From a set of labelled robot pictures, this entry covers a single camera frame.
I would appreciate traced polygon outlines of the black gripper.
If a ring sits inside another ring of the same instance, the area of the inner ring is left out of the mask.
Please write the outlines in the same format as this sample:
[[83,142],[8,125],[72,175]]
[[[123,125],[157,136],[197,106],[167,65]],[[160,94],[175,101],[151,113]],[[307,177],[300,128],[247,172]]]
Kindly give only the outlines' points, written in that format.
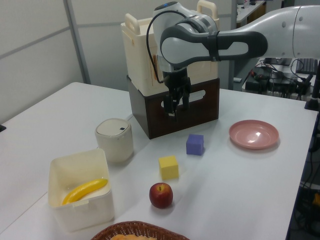
[[164,85],[168,88],[168,93],[163,98],[164,112],[174,121],[177,121],[177,105],[175,98],[182,97],[182,107],[188,110],[190,107],[191,80],[186,68],[175,72],[162,72]]

